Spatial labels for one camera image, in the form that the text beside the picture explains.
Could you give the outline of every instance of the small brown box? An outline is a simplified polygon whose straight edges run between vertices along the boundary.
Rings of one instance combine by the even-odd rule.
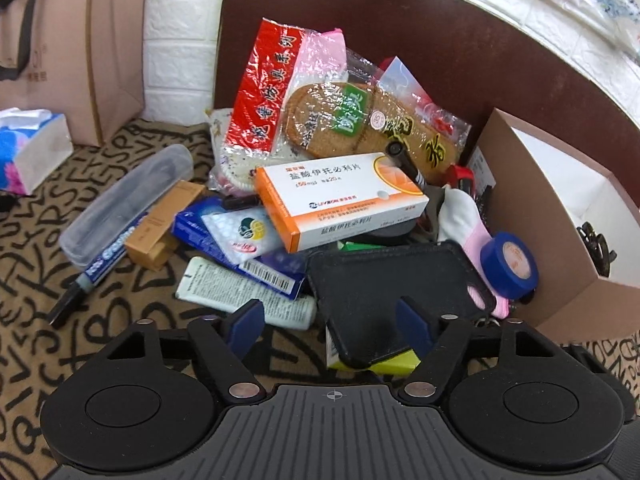
[[[125,247],[131,261],[145,269],[161,270],[179,244],[169,232],[174,217],[191,205],[204,189],[202,184],[184,180],[173,186],[127,238]]]
[[[494,184],[492,234],[510,232],[540,273],[516,316],[558,343],[621,338],[640,329],[640,213],[606,168],[539,128],[494,110],[469,166]],[[576,227],[589,221],[617,259],[598,275]]]

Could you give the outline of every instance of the brown paper bag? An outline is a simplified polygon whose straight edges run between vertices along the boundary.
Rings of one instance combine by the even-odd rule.
[[[66,115],[99,146],[144,105],[145,0],[0,0],[0,109]]]

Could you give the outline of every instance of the patterned blanket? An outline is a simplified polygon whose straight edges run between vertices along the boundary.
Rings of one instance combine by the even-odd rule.
[[[209,131],[135,121],[103,148],[81,148],[38,188],[20,200],[0,224],[0,478],[40,479],[54,468],[40,431],[47,396],[134,320],[150,317],[159,328],[181,328],[210,312],[174,298],[196,251],[181,246],[161,272],[118,264],[81,312],[60,330],[45,321],[57,298],[75,279],[60,251],[61,232],[100,193],[169,144],[193,155],[195,180],[204,183],[212,164]],[[322,330],[290,332],[267,327],[245,364],[271,388],[276,383],[369,382],[365,373],[324,367]],[[640,395],[636,333],[622,341],[588,345],[634,393]],[[187,364],[175,369],[188,372]]]

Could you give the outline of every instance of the dark brown headboard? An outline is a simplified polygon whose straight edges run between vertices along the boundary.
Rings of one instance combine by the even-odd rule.
[[[612,170],[640,203],[640,131],[594,83],[544,46],[463,0],[224,0],[215,107],[231,107],[262,17],[341,28],[374,63],[399,56],[478,138],[500,108]]]

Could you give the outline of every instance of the white and orange medicine box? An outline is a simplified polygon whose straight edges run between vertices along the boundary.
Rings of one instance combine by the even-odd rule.
[[[429,201],[383,153],[258,168],[255,187],[290,253],[418,218]]]

